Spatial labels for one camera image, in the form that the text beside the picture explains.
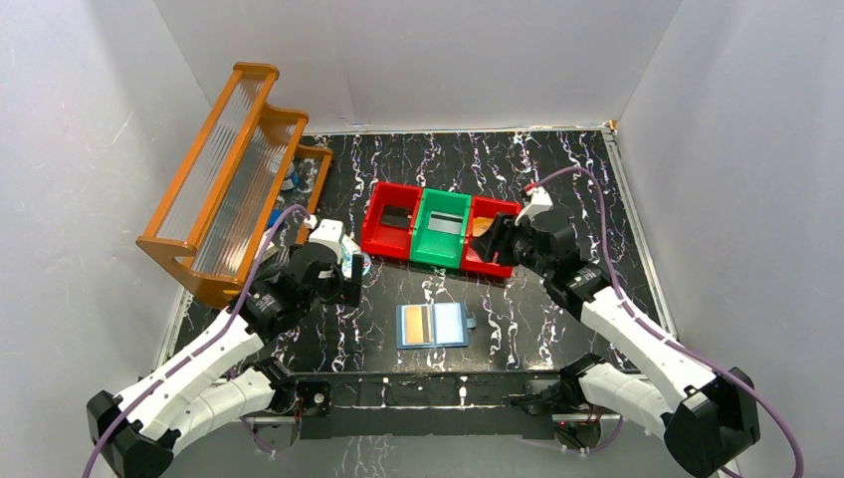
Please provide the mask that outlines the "blue card holder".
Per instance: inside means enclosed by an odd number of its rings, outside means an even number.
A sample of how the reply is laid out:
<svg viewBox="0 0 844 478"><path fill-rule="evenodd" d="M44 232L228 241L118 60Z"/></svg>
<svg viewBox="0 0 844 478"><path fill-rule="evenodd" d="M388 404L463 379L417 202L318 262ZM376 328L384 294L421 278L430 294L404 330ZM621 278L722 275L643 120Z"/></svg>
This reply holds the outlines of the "blue card holder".
<svg viewBox="0 0 844 478"><path fill-rule="evenodd" d="M396 347L399 350L464 348L477 326L463 303L398 305Z"/></svg>

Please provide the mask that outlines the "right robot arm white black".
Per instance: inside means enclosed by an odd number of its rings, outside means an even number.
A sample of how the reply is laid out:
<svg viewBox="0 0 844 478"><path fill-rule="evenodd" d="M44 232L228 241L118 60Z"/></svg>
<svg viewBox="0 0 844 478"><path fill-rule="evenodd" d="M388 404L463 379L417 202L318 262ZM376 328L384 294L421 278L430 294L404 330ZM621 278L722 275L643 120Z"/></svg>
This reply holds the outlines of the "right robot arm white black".
<svg viewBox="0 0 844 478"><path fill-rule="evenodd" d="M638 367L622 372L595 354L562 368L556 383L511 399L533 414L555 406L574 412L608 408L658 435L694 477L709 477L760 439L751 379L739 368L716 372L682 353L668 333L644 319L608 272L585 260L572 226L550 211L532 219L500 213L469 242L485 263L536 273L548 296L607 339Z"/></svg>

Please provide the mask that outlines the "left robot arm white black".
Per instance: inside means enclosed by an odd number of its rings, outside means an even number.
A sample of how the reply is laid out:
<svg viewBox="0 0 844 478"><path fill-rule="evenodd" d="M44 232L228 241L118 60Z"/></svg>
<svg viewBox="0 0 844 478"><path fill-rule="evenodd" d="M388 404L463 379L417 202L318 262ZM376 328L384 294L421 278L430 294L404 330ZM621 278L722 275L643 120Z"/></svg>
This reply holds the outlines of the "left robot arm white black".
<svg viewBox="0 0 844 478"><path fill-rule="evenodd" d="M281 270L267 279L255 262L243 291L198 338L122 391L90 398L94 449L83 476L103 460L117 477L159 477L190 444L231 421L307 409L313 397L305 382L277 359L235 368L293 330L315 306L359 305L365 256L347 242L294 245Z"/></svg>

